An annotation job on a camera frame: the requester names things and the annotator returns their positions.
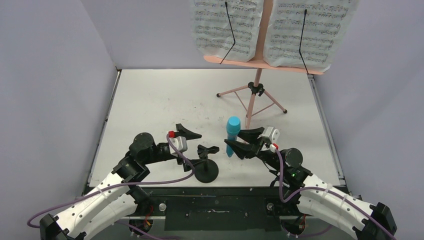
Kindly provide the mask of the sheet music page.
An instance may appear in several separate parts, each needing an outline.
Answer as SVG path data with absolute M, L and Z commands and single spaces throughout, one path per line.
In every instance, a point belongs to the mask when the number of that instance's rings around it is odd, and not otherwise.
M 191 36 L 204 56 L 248 62 L 256 53 L 263 0 L 190 0 Z
M 326 72 L 332 65 L 358 0 L 275 0 L 263 59 L 272 67 Z

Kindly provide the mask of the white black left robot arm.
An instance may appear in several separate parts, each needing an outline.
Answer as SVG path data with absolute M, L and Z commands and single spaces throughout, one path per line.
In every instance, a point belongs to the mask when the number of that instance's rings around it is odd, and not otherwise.
M 194 165 L 183 156 L 187 141 L 202 138 L 182 124 L 166 135 L 166 142 L 155 143 L 148 132 L 139 133 L 124 158 L 88 194 L 68 204 L 68 208 L 39 221 L 42 240 L 90 240 L 119 219 L 135 213 L 144 215 L 151 206 L 149 195 L 141 188 L 150 173 L 147 165 L 176 159 L 184 171 Z

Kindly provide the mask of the pink folding music stand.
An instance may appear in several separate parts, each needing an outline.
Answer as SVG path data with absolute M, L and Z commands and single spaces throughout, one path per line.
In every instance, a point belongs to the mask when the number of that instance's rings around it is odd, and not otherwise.
M 262 17 L 261 17 L 261 21 L 260 21 L 260 25 L 259 25 L 259 32 L 258 32 L 258 38 L 257 38 L 257 43 L 256 43 L 256 49 L 255 49 L 255 55 L 254 57 L 247 62 L 242 62 L 242 61 L 232 61 L 232 60 L 224 60 L 221 59 L 219 57 L 216 56 L 207 56 L 205 55 L 203 58 L 209 62 L 209 63 L 223 63 L 225 65 L 232 65 L 232 66 L 239 66 L 239 67 L 249 67 L 249 68 L 256 68 L 256 75 L 255 75 L 255 79 L 253 82 L 248 83 L 247 85 L 244 86 L 240 86 L 231 90 L 227 90 L 224 92 L 219 92 L 216 94 L 217 97 L 222 97 L 224 95 L 230 94 L 230 93 L 235 93 L 236 95 L 238 95 L 238 92 L 244 89 L 250 89 L 251 91 L 251 96 L 250 96 L 250 100 L 248 103 L 248 106 L 244 106 L 244 109 L 246 110 L 246 115 L 245 115 L 245 128 L 248 129 L 250 127 L 251 124 L 251 119 L 252 116 L 276 105 L 277 107 L 279 107 L 284 114 L 287 113 L 287 110 L 267 91 L 264 90 L 263 85 L 260 83 L 260 79 L 261 79 L 261 75 L 262 75 L 262 71 L 264 69 L 269 69 L 269 70 L 279 70 L 279 71 L 289 71 L 289 72 L 295 72 L 295 73 L 306 73 L 308 76 L 309 75 L 322 75 L 323 72 L 317 71 L 317 70 L 305 70 L 302 68 L 296 68 L 296 67 L 284 67 L 284 66 L 278 66 L 278 67 L 273 67 L 270 66 L 268 63 L 266 63 L 264 61 L 264 44 L 265 44 L 265 40 L 266 40 L 266 33 L 268 30 L 268 26 L 269 26 L 269 21 L 270 21 L 270 16 L 273 10 L 273 5 L 274 2 L 272 0 L 265 0 L 263 2 L 263 12 L 262 12 Z M 270 105 L 268 105 L 267 107 L 257 111 L 257 112 L 253 112 L 254 110 L 254 103 L 255 103 L 255 98 L 261 96 L 262 94 L 265 94 L 271 101 L 272 103 Z

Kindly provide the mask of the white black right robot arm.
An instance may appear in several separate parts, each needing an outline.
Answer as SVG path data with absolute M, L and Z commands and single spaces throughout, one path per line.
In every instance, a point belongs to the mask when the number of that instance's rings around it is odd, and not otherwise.
M 284 211 L 300 212 L 337 227 L 355 240 L 393 240 L 397 225 L 390 208 L 362 201 L 337 189 L 302 166 L 303 154 L 295 147 L 280 149 L 275 127 L 240 130 L 238 138 L 224 142 L 240 159 L 258 158 L 276 176 Z

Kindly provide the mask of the black microphone desk stand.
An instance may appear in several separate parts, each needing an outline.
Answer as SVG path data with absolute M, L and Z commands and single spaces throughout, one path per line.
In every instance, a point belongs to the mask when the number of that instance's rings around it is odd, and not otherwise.
M 209 158 L 209 154 L 216 154 L 220 151 L 218 146 L 205 147 L 201 144 L 197 146 L 199 159 L 205 159 L 203 164 L 195 167 L 195 178 L 205 184 L 213 182 L 219 175 L 219 167 L 215 161 Z

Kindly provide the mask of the blue toy microphone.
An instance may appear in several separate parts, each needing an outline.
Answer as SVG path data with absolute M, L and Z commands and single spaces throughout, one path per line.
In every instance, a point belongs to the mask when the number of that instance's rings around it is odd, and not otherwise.
M 236 141 L 241 130 L 241 120 L 237 116 L 231 116 L 226 123 L 227 139 Z

